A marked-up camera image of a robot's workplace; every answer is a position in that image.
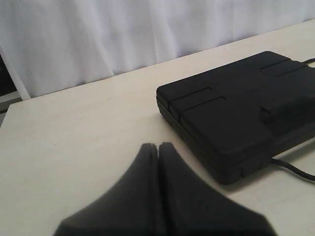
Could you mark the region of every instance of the white fabric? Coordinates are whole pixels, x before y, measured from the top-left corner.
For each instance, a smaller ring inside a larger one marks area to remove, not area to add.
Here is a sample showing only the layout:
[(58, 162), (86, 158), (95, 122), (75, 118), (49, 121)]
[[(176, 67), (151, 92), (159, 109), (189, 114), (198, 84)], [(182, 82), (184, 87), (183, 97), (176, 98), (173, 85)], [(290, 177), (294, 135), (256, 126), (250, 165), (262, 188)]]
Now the white fabric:
[(0, 0), (0, 52), (26, 99), (312, 18), (314, 0)]

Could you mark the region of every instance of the black plastic case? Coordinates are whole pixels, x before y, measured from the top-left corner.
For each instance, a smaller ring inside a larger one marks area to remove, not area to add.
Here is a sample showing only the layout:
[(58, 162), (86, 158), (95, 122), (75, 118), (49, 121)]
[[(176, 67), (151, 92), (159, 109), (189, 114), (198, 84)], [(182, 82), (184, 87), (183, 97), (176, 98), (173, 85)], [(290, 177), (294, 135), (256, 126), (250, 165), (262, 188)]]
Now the black plastic case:
[(315, 136), (315, 69), (263, 52), (157, 89), (161, 114), (222, 184)]

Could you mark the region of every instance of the white curtain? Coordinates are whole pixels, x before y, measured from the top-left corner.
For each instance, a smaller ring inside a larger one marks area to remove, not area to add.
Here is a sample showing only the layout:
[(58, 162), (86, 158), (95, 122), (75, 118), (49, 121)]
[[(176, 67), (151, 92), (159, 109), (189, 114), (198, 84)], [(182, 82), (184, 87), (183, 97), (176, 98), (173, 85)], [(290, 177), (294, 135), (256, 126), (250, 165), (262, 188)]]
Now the white curtain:
[(0, 0), (0, 53), (27, 99), (312, 18), (314, 0)]

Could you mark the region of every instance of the table surface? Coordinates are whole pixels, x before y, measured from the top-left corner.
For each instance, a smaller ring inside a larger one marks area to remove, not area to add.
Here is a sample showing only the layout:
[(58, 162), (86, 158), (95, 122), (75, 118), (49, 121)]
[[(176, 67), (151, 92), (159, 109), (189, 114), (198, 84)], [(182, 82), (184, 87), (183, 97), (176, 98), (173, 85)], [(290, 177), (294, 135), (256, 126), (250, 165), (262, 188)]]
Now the table surface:
[[(156, 88), (270, 50), (315, 56), (315, 20), (10, 106), (0, 128), (0, 235), (52, 235), (65, 217), (106, 192), (142, 143), (172, 142), (210, 186), (264, 214), (280, 235), (315, 235), (315, 186), (268, 167), (220, 186), (164, 121)], [(315, 172), (315, 142), (281, 154)]]

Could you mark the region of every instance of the power cord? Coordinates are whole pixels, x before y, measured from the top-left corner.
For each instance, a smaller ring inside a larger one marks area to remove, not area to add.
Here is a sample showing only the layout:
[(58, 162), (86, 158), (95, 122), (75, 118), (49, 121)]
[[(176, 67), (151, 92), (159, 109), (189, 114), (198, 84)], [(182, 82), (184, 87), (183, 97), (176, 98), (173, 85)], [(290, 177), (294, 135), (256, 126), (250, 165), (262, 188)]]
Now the power cord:
[(305, 178), (305, 179), (310, 180), (310, 181), (315, 181), (315, 176), (310, 175), (304, 171), (301, 171), (300, 169), (296, 168), (295, 166), (292, 166), (291, 164), (289, 164), (285, 161), (281, 161), (281, 160), (277, 160), (277, 159), (272, 158), (271, 163), (278, 165), (278, 166), (282, 166), (284, 168), (287, 168), (302, 178)]
[(302, 63), (308, 65), (308, 64), (311, 64), (311, 63), (313, 63), (313, 62), (315, 62), (315, 58), (308, 59), (308, 60), (306, 60), (306, 61), (303, 61)]

